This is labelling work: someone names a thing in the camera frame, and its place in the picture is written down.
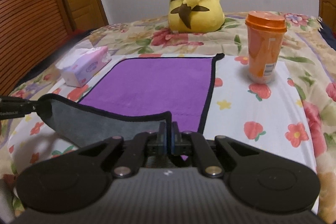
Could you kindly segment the purple and grey towel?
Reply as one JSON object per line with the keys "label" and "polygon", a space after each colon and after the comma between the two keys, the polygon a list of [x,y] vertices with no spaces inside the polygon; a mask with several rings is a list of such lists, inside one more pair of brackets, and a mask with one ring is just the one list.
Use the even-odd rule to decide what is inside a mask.
{"label": "purple and grey towel", "polygon": [[57,94],[39,98],[37,114],[51,129],[82,148],[120,135],[133,139],[156,132],[203,133],[215,86],[216,64],[210,57],[131,58],[117,63],[78,102]]}

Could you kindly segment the pink tissue box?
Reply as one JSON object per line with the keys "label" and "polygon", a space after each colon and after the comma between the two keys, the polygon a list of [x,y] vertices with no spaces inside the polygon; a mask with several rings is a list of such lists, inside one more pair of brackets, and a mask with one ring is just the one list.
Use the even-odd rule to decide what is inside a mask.
{"label": "pink tissue box", "polygon": [[82,88],[110,60],[111,56],[107,46],[75,48],[70,50],[55,66],[60,71],[66,85]]}

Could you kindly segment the brown wooden slatted door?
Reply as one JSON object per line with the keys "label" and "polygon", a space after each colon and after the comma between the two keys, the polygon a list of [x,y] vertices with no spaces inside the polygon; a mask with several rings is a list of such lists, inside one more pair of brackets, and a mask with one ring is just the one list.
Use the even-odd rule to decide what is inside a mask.
{"label": "brown wooden slatted door", "polygon": [[10,94],[71,33],[63,0],[1,0],[1,94]]}

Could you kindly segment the orange plastic cup with lid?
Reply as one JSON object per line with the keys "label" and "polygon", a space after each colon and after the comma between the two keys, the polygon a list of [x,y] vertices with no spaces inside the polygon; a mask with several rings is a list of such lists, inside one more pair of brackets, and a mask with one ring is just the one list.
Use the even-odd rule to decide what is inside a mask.
{"label": "orange plastic cup with lid", "polygon": [[258,84],[272,81],[287,32],[285,18],[266,11],[251,11],[245,19],[248,32],[248,76]]}

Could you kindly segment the brown wooden cabinet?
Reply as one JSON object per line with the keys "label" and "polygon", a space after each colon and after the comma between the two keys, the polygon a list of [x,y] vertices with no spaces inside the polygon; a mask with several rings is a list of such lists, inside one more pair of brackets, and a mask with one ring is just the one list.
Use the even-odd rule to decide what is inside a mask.
{"label": "brown wooden cabinet", "polygon": [[319,0],[319,17],[335,32],[336,0]]}

